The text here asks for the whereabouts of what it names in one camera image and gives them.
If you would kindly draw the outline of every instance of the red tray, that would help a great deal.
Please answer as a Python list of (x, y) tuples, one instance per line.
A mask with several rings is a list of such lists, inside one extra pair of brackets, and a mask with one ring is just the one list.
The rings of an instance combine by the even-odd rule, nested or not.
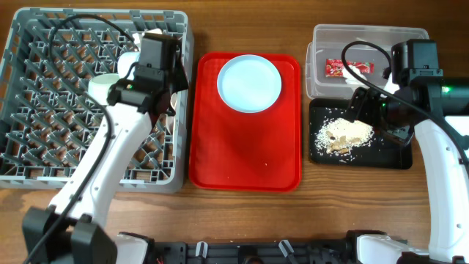
[(220, 98), (217, 77), (243, 54), (212, 52), (200, 59), (193, 107), (189, 178), (200, 188), (285, 192), (301, 180), (300, 65), (291, 56), (257, 54), (280, 73), (277, 101), (244, 114)]

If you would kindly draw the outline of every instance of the candy bar wrapper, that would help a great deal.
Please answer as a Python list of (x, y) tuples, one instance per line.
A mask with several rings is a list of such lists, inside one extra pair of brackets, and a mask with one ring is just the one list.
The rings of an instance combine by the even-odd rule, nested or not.
[[(355, 66), (360, 70), (360, 73), (373, 73), (374, 64), (371, 62), (348, 62), (349, 66)], [(325, 76), (326, 77), (342, 77), (344, 64), (340, 59), (326, 59), (325, 60)]]

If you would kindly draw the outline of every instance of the wooden tabletop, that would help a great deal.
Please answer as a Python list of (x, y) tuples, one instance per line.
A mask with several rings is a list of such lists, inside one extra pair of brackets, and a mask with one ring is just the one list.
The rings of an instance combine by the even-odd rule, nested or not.
[[(429, 241), (430, 214), (418, 144), (409, 170), (325, 166), (308, 160), (308, 104), (304, 84), (306, 48), (318, 23), (408, 26), (426, 29), (437, 41), (446, 76), (469, 76), (469, 2), (439, 1), (153, 1), (43, 0), (41, 7), (182, 10), (195, 37), (194, 64), (210, 51), (290, 54), (302, 66), (303, 179), (288, 194), (207, 191), (189, 180), (177, 194), (118, 193), (106, 230), (135, 232), (157, 241), (238, 242), (342, 238), (346, 231), (373, 229)], [(0, 48), (14, 12), (32, 0), (0, 2)], [(24, 213), (44, 208), (56, 191), (0, 190), (0, 263), (26, 256)]]

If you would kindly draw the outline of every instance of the round plate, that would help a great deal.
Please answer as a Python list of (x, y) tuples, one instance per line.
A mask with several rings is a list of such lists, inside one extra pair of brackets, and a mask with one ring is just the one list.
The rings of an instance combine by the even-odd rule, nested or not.
[(217, 86), (226, 105), (242, 113), (257, 113), (276, 102), (281, 78), (272, 62), (261, 56), (242, 55), (221, 68)]

